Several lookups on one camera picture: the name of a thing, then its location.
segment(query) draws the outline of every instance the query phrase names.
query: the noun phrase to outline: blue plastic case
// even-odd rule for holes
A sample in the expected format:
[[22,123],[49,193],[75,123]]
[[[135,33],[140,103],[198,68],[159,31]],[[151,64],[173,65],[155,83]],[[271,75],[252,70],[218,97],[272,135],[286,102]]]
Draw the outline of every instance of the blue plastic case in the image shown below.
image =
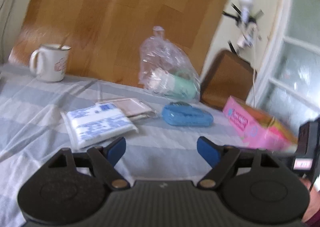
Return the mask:
[[190,105],[166,105],[162,110],[162,118],[173,126],[210,126],[213,123],[213,116],[209,112]]

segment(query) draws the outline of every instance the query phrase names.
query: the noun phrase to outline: mug print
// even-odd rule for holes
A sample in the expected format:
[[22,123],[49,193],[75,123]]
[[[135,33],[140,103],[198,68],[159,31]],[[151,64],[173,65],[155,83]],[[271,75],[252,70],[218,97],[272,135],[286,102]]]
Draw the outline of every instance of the mug print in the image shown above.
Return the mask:
[[56,72],[58,71],[64,71],[65,68],[66,68],[66,63],[67,63],[67,59],[66,58],[61,58],[59,60],[59,62],[57,62],[55,65],[54,65],[54,70]]

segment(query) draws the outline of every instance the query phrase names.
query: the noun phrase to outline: metal screw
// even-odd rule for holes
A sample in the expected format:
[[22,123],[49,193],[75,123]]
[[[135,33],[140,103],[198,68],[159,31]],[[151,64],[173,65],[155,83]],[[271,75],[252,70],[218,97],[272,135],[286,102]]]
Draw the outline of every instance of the metal screw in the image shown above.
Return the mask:
[[200,181],[200,185],[203,188],[212,188],[216,185],[216,182],[212,179],[204,179]]
[[116,180],[113,180],[111,182],[111,185],[114,188],[125,188],[125,187],[127,187],[128,182],[126,180],[123,180],[123,179],[116,179]]

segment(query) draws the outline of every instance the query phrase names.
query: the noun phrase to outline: plastic bag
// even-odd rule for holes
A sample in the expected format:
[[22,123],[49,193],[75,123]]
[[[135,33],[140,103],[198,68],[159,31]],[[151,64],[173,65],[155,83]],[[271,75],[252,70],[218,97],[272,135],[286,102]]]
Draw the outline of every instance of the plastic bag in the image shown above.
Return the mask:
[[162,27],[140,47],[139,83],[148,92],[178,100],[200,99],[200,82],[187,55],[164,39]]

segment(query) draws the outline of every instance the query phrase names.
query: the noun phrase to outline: small display label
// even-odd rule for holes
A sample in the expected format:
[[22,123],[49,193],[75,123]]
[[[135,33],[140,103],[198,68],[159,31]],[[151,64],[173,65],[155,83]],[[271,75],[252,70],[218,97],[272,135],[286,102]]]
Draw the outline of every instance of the small display label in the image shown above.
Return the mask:
[[293,169],[311,169],[312,158],[296,158]]

